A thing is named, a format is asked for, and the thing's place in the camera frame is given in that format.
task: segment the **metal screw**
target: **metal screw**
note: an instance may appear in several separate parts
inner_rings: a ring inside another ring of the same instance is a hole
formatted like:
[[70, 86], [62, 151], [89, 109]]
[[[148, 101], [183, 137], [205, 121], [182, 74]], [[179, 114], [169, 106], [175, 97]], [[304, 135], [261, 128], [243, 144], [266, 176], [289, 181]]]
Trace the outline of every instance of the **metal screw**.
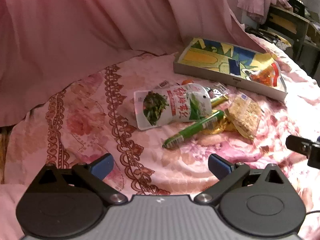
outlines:
[[201, 193], [196, 196], [196, 199], [201, 203], [208, 203], [212, 200], [212, 197], [209, 194]]
[[120, 204], [125, 201], [125, 196], [120, 193], [116, 193], [110, 196], [110, 200], [115, 204]]

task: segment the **blue gripper pad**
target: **blue gripper pad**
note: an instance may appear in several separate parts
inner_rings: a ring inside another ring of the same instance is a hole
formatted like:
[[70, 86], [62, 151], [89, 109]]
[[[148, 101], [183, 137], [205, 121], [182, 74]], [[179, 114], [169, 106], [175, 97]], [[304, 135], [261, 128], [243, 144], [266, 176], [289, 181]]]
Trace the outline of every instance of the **blue gripper pad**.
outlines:
[[103, 180], [113, 169], [113, 156], [110, 154], [90, 168], [90, 173]]
[[208, 168], [209, 171], [211, 171], [211, 173], [216, 176], [218, 180], [223, 179], [232, 172], [232, 169], [228, 164], [219, 160], [214, 155], [210, 155], [208, 158]]

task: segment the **orange round object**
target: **orange round object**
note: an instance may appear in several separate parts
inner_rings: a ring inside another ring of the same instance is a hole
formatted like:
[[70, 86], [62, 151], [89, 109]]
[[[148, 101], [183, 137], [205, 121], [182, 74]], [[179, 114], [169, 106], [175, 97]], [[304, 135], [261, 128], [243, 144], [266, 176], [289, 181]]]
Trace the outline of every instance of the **orange round object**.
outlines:
[[186, 85], [186, 84], [189, 84], [189, 83], [194, 83], [194, 81], [192, 79], [186, 79], [182, 82], [181, 85]]

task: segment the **black cable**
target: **black cable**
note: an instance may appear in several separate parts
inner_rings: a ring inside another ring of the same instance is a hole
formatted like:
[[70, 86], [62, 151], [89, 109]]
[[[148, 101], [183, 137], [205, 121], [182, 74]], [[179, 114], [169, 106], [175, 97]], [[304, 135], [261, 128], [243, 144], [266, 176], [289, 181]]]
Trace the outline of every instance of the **black cable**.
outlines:
[[313, 214], [313, 213], [320, 213], [320, 210], [309, 211], [306, 213], [306, 215]]

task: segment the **circular cover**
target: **circular cover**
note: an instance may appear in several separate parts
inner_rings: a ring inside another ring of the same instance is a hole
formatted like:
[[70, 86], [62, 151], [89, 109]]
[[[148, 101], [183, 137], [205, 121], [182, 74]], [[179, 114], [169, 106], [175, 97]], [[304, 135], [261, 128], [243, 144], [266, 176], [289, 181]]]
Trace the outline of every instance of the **circular cover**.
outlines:
[[251, 236], [277, 237], [299, 230], [305, 207], [297, 193], [260, 192], [250, 186], [223, 196], [219, 209], [225, 220]]
[[103, 212], [100, 198], [83, 188], [69, 191], [26, 193], [16, 211], [25, 233], [41, 238], [68, 237], [96, 223]]

